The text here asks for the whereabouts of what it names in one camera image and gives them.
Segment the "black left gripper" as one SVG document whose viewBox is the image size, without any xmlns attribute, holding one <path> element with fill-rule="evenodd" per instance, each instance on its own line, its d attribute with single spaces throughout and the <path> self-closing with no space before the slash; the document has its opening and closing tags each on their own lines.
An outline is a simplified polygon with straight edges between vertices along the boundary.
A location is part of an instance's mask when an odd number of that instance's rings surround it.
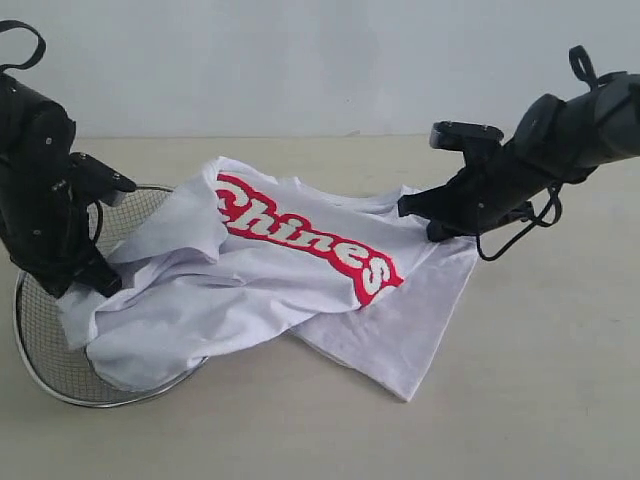
<svg viewBox="0 0 640 480">
<path fill-rule="evenodd" d="M 1 238 L 52 297 L 77 281 L 109 298 L 122 278 L 89 238 L 87 203 L 72 193 L 75 133 L 61 105 L 1 76 Z"/>
</svg>

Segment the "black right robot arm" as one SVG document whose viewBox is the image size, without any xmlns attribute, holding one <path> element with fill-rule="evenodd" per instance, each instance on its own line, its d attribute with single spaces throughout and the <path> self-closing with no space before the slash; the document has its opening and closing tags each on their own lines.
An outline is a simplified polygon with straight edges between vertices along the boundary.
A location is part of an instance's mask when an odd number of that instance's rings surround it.
<svg viewBox="0 0 640 480">
<path fill-rule="evenodd" d="M 530 220 L 538 193 L 582 183 L 601 165 L 638 156 L 639 78 L 618 73 L 569 101 L 545 94 L 510 140 L 493 126 L 440 121 L 430 145 L 460 152 L 465 162 L 446 184 L 398 202 L 400 216 L 429 220 L 430 240 Z"/>
</svg>

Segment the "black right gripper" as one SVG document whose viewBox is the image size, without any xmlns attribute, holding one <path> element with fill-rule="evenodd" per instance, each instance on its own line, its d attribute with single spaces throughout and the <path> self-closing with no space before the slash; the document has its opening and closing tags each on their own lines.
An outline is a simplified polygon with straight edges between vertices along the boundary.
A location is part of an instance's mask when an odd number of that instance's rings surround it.
<svg viewBox="0 0 640 480">
<path fill-rule="evenodd" d="M 565 183 L 581 183 L 597 168 L 599 131 L 593 127 L 519 127 L 493 148 L 468 146 L 464 167 L 443 186 L 397 201 L 400 217 L 431 220 L 431 242 L 477 238 L 533 217 L 530 199 Z"/>
</svg>

